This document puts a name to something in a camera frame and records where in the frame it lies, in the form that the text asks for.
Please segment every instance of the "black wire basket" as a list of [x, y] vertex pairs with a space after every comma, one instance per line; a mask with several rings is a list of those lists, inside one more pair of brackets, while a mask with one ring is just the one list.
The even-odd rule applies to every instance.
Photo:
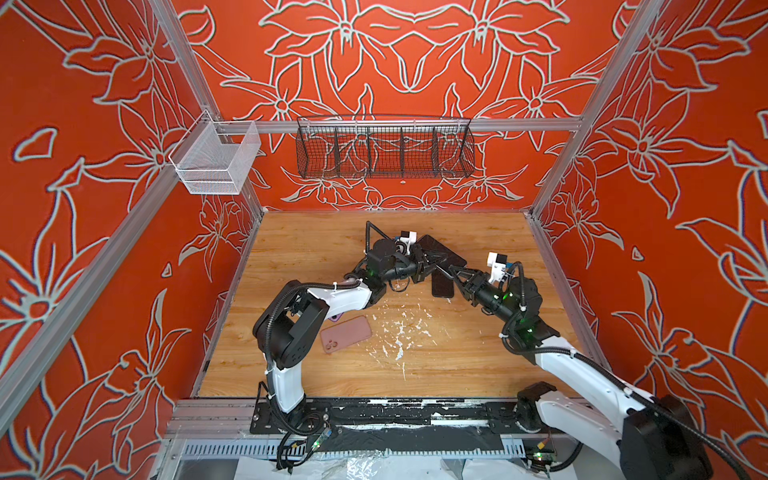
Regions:
[[297, 122], [303, 178], [461, 178], [475, 172], [468, 118], [377, 114]]

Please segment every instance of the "wire basket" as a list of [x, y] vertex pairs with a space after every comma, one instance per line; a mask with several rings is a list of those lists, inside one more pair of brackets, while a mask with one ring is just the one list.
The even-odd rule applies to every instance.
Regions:
[[242, 139], [233, 139], [218, 133], [218, 128], [226, 123], [213, 121], [204, 111], [169, 155], [191, 194], [238, 194], [248, 178], [261, 148], [259, 131], [251, 121]]
[[475, 172], [468, 118], [379, 114], [297, 121], [303, 178], [460, 178]]

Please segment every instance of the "robotic arm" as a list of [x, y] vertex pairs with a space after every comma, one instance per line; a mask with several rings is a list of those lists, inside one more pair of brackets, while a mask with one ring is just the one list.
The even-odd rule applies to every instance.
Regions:
[[[373, 247], [371, 229], [382, 237]], [[254, 325], [253, 335], [267, 361], [273, 411], [288, 432], [315, 433], [293, 427], [287, 414], [304, 397], [301, 362], [323, 321], [376, 304], [388, 285], [395, 290], [393, 280], [419, 283], [438, 269], [453, 279], [473, 306], [480, 305], [483, 313], [504, 321], [499, 336], [510, 353], [557, 376], [594, 407], [573, 402], [554, 386], [539, 382], [518, 394], [515, 418], [523, 430], [538, 432], [544, 425], [560, 429], [613, 462], [627, 480], [711, 478], [713, 471], [704, 443], [723, 457], [740, 478], [749, 478], [727, 452], [695, 429], [690, 412], [679, 400], [673, 396], [657, 399], [619, 379], [547, 325], [538, 315], [542, 298], [536, 283], [525, 277], [521, 263], [508, 263], [505, 255], [491, 253], [490, 273], [457, 266], [446, 269], [440, 265], [445, 253], [424, 250], [415, 239], [415, 232], [390, 238], [368, 222], [366, 256], [342, 282], [291, 280]]]

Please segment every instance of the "red wall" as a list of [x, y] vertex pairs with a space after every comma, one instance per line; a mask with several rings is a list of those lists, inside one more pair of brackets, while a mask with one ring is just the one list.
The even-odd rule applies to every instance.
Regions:
[[766, 25], [764, 2], [667, 2], [543, 219], [614, 371], [682, 399], [753, 475], [768, 475]]
[[[3, 372], [200, 111], [145, 0], [14, 2], [0, 45]], [[0, 439], [0, 476], [146, 476], [252, 225], [242, 197], [177, 185]]]
[[[637, 2], [174, 0], [224, 117], [578, 116]], [[302, 180], [263, 136], [251, 181], [274, 210], [529, 207], [565, 132], [476, 135], [463, 180]]]

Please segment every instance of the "floral pattern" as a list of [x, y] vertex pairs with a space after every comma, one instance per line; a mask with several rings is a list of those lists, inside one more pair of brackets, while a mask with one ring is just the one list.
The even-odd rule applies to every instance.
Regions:
[[[174, 0], [223, 115], [281, 121], [441, 112], [534, 121], [577, 117], [637, 8], [621, 0], [599, 4], [591, 4], [598, 13], [585, 18], [582, 0], [434, 7], [301, 0], [229, 8]], [[240, 19], [249, 16], [258, 22], [243, 28]], [[571, 40], [587, 32], [589, 45]], [[554, 163], [556, 156], [546, 152], [564, 140], [561, 132], [479, 132], [475, 156], [482, 161], [469, 179], [401, 184], [302, 179], [294, 138], [269, 134], [270, 148], [251, 181], [266, 190], [262, 204], [276, 210], [522, 209]]]
[[[753, 477], [768, 476], [767, 26], [763, 4], [667, 0], [541, 219], [614, 371], [682, 400]], [[593, 222], [627, 248], [591, 241]]]
[[[0, 41], [15, 45], [0, 54], [15, 112], [0, 134], [0, 215], [12, 226], [0, 239], [1, 375], [200, 111], [146, 0], [17, 0], [0, 12]], [[254, 214], [242, 196], [175, 187], [0, 438], [0, 478], [147, 477]], [[230, 247], [176, 265], [200, 227]]]

